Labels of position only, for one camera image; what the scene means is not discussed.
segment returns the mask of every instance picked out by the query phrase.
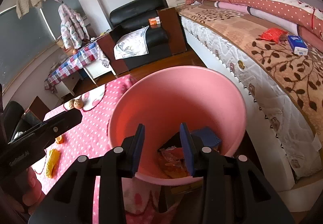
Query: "checkered tablecloth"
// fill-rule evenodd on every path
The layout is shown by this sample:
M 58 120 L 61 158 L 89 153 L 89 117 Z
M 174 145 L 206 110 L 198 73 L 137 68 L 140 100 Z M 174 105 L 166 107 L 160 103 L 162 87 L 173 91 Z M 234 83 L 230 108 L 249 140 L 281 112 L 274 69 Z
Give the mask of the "checkered tablecloth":
M 75 73 L 79 69 L 87 66 L 98 58 L 98 51 L 96 49 L 96 42 L 79 49 L 79 52 L 72 55 L 64 63 L 60 65 L 54 72 L 52 72 L 45 80 L 45 89 L 54 92 L 54 85 L 58 84 L 64 78 Z

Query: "human hand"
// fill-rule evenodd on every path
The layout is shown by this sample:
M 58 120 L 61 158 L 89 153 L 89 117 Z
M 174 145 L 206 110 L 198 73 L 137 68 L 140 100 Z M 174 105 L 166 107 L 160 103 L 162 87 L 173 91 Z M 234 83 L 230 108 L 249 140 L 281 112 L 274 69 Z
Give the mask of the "human hand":
M 31 215 L 36 210 L 37 206 L 41 203 L 41 201 L 44 199 L 45 194 L 41 190 L 42 185 L 37 179 L 34 170 L 31 167 L 29 167 L 27 171 L 27 180 L 30 186 L 30 190 L 28 190 L 28 192 L 23 195 L 22 201 L 26 206 L 29 207 L 28 213 Z M 11 204 L 13 209 L 21 213 L 24 212 L 24 207 L 18 201 L 16 201 L 13 197 L 11 197 L 8 194 L 6 196 L 8 202 Z

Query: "black leather armchair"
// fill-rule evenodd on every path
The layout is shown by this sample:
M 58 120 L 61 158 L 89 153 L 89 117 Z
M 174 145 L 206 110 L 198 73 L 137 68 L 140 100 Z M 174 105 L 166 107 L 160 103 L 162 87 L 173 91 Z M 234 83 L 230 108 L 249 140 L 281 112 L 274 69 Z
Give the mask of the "black leather armchair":
M 23 107 L 15 101 L 10 101 L 5 107 L 3 122 L 8 142 L 13 140 L 17 132 L 25 132 L 32 127 L 22 118 L 24 112 Z
M 157 10 L 164 9 L 163 0 L 135 0 L 127 3 L 110 13 L 110 22 L 113 30 L 110 35 L 117 42 L 123 35 L 149 25 L 149 18 L 158 16 Z M 145 65 L 172 55 L 168 37 L 160 26 L 149 27 L 146 32 L 148 54 L 123 59 L 129 69 Z

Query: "window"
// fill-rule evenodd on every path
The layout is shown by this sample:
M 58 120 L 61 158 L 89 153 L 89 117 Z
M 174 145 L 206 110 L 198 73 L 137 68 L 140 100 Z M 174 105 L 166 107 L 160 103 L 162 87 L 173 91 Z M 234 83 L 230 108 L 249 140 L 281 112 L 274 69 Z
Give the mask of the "window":
M 63 1 L 85 16 L 79 0 Z M 61 36 L 60 5 L 54 0 L 47 0 L 40 10 L 30 8 L 21 20 L 17 17 L 16 6 L 0 13 L 0 83 L 3 89 Z
M 0 14 L 0 34 L 0 83 L 3 88 L 54 42 L 36 8 L 30 8 L 21 20 L 16 7 Z
M 85 16 L 85 13 L 81 7 L 79 0 L 63 0 L 69 7 L 76 10 L 82 17 Z M 54 0 L 47 0 L 43 3 L 42 11 L 44 13 L 44 17 L 55 37 L 55 39 L 61 36 L 60 24 L 61 19 L 59 17 L 58 8 L 61 3 L 56 2 Z

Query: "blue gripper pad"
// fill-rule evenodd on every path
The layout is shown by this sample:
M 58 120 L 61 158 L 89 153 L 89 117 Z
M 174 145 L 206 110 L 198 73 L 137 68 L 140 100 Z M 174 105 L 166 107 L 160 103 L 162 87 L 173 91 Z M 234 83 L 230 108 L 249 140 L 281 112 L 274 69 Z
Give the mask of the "blue gripper pad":
M 194 176 L 195 168 L 194 168 L 194 153 L 192 150 L 192 137 L 186 124 L 180 124 L 180 141 L 183 148 L 184 159 L 187 171 Z
M 203 145 L 209 146 L 210 148 L 216 147 L 222 142 L 222 140 L 218 138 L 208 126 L 194 130 L 191 134 L 200 137 L 203 141 Z
M 135 173 L 138 171 L 139 162 L 140 162 L 140 156 L 143 150 L 143 142 L 145 140 L 145 126 L 141 125 L 141 127 L 138 128 L 135 138 L 137 138 L 136 146 L 132 155 L 132 174 L 135 175 Z

